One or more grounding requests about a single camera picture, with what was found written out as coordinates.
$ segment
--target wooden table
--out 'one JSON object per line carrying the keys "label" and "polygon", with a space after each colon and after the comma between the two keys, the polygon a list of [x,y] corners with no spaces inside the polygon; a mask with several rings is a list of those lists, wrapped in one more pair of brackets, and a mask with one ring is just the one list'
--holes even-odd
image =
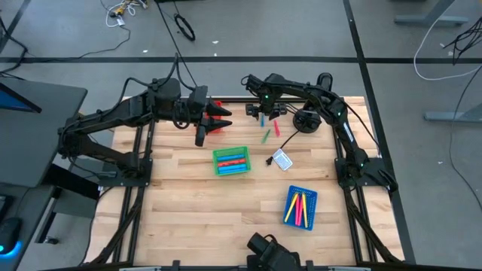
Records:
{"label": "wooden table", "polygon": [[[346,101],[369,126],[363,97],[347,97]],[[324,123],[315,133],[298,133],[283,148],[294,162],[283,172],[275,163],[266,166],[265,160],[295,132],[292,114],[278,118],[281,136],[277,138],[272,131],[263,145],[261,138],[273,128],[271,122],[260,127],[256,119],[246,116],[242,103],[223,106],[233,112],[226,117],[233,125],[209,134],[202,148],[194,145],[194,127],[179,130],[171,122],[156,125],[152,182],[145,192],[135,265],[170,266],[173,260],[180,260],[183,266],[246,265],[246,255],[252,254],[246,244],[255,232],[273,234],[288,250],[299,252],[303,262],[354,264],[330,126]],[[360,147],[375,157],[375,144],[351,112],[349,122]],[[135,133],[127,127],[117,128],[113,148],[132,150]],[[217,177],[212,150],[243,145],[249,147],[251,172]],[[282,224],[292,184],[318,192],[313,231]],[[363,189],[373,229],[396,257],[403,258],[388,193],[382,187]],[[87,261],[102,250],[117,229],[123,196],[124,188],[116,187],[101,199]],[[364,259],[368,260],[365,235],[358,231]]]}

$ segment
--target concrete floor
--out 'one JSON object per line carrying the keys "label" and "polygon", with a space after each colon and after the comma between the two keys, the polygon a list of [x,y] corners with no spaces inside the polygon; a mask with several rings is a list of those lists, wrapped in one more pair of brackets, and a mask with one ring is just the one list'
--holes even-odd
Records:
{"label": "concrete floor", "polygon": [[[106,5],[117,4],[104,0]],[[396,14],[421,13],[435,0],[407,3],[387,0],[351,1],[365,57],[413,57],[425,27],[397,26]],[[177,3],[182,16],[194,27],[194,43],[175,33],[184,56],[332,56],[356,57],[343,2],[339,0],[205,0]],[[2,2],[7,27],[21,1]],[[161,4],[168,14],[172,3]],[[456,1],[449,15],[467,16],[471,22],[461,28],[434,28],[419,57],[448,57],[440,43],[450,42],[482,14],[477,0]],[[173,56],[175,48],[155,6],[135,17],[127,16],[131,39],[116,51],[90,57]],[[177,29],[169,21],[172,29]],[[105,26],[105,10],[97,0],[31,0],[13,36],[38,57],[72,57],[92,50],[114,47],[127,37],[119,28]],[[0,56],[18,56],[20,49],[8,42]],[[480,47],[466,57],[482,57]],[[314,81],[321,72],[334,76],[333,91],[341,96],[365,96],[357,63],[333,62],[196,62],[188,63],[198,84],[209,86],[211,95],[248,95],[239,84],[252,73],[262,78],[277,72],[294,81]],[[0,63],[0,69],[9,66]],[[419,70],[440,77],[463,73],[474,65],[427,64]],[[118,98],[124,79],[144,81],[163,77],[170,64],[137,63],[36,63],[24,64],[13,74],[31,81],[85,87],[89,90],[82,111],[109,108]],[[408,230],[416,262],[421,264],[482,268],[482,211],[448,160],[450,125],[428,123],[425,111],[453,110],[469,77],[429,82],[418,78],[410,64],[369,64],[386,140],[401,191]],[[188,75],[182,74],[188,81]],[[468,90],[461,110],[482,102],[482,78]],[[133,84],[126,95],[143,91]],[[454,160],[462,173],[482,189],[482,138],[477,125],[457,125]],[[104,145],[111,133],[95,134]],[[67,166],[65,161],[56,160]],[[50,235],[61,238],[58,245],[31,245],[19,270],[74,266],[87,246],[90,220],[60,215]]]}

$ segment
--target green plastic tray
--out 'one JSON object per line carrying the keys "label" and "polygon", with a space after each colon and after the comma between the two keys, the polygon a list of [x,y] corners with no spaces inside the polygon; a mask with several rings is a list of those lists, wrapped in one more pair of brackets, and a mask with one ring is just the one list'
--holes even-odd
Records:
{"label": "green plastic tray", "polygon": [[[244,154],[244,157],[246,159],[246,165],[247,165],[246,169],[238,171],[238,172],[219,173],[218,157],[223,157],[223,156],[228,156],[228,155],[236,155],[236,154]],[[248,172],[248,171],[251,170],[251,163],[249,161],[248,147],[246,147],[246,146],[213,150],[212,151],[212,161],[214,163],[214,173],[217,176],[238,174],[238,173]]]}

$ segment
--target yellow marker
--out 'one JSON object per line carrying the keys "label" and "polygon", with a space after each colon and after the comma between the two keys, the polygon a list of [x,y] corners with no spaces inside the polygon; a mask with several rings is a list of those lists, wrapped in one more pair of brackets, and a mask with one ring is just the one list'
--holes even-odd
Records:
{"label": "yellow marker", "polygon": [[308,228],[307,195],[305,195],[303,193],[301,196],[302,196],[302,199],[303,199],[304,227]]}
{"label": "yellow marker", "polygon": [[296,203],[296,199],[298,198],[298,193],[295,193],[293,196],[293,200],[291,201],[291,205],[289,206],[288,213],[286,214],[285,222],[288,221],[289,215],[291,214],[291,211],[293,210],[293,206]]}

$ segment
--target computer monitor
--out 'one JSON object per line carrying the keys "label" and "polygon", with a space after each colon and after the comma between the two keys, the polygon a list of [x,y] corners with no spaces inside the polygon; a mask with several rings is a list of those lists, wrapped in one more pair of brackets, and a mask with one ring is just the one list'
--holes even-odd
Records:
{"label": "computer monitor", "polygon": [[42,111],[42,108],[2,83],[0,83],[0,108],[37,113]]}

